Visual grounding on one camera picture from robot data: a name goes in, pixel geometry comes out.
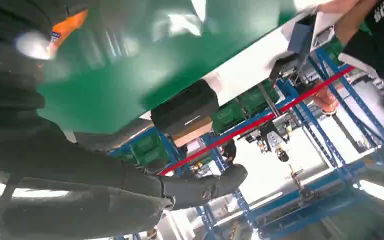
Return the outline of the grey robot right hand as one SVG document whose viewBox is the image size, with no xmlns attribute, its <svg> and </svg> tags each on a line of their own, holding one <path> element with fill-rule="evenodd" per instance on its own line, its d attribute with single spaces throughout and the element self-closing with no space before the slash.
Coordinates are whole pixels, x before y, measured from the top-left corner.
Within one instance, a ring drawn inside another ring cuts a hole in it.
<svg viewBox="0 0 384 240">
<path fill-rule="evenodd" d="M 83 240 L 148 230 L 165 210 L 198 207 L 246 179 L 143 174 L 68 141 L 53 123 L 0 126 L 0 239 Z"/>
</svg>

